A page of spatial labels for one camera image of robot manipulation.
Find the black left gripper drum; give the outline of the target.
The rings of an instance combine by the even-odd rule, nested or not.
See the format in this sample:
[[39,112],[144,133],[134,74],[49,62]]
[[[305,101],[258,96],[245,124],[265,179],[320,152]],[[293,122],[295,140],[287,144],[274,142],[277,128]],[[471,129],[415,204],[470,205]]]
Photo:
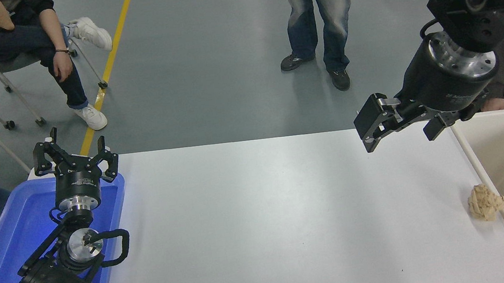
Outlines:
[[56,201],[62,202],[75,196],[98,198],[101,195],[100,178],[102,172],[97,165],[86,168],[91,158],[87,156],[73,156],[75,166],[62,160],[55,161],[54,175],[56,177]]

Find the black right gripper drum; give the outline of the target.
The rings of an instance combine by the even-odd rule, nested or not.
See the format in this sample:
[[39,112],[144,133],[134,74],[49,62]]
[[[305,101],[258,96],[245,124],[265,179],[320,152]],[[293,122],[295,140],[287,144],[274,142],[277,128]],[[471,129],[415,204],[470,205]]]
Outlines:
[[437,111],[469,106],[497,73],[494,52],[474,52],[450,36],[426,37],[406,69],[396,97]]

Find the crouching person's hand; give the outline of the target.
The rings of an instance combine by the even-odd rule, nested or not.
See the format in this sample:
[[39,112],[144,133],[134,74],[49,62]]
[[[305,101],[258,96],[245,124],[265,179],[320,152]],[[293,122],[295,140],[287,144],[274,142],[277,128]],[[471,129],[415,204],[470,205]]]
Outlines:
[[504,98],[489,98],[485,100],[481,107],[481,111],[496,111],[504,109]]

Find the seated person's hand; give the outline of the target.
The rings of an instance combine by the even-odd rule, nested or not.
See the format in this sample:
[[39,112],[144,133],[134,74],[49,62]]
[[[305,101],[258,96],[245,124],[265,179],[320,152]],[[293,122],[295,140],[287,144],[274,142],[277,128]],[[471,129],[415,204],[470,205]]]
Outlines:
[[73,71],[73,62],[68,52],[56,50],[53,58],[53,75],[58,82],[64,82]]

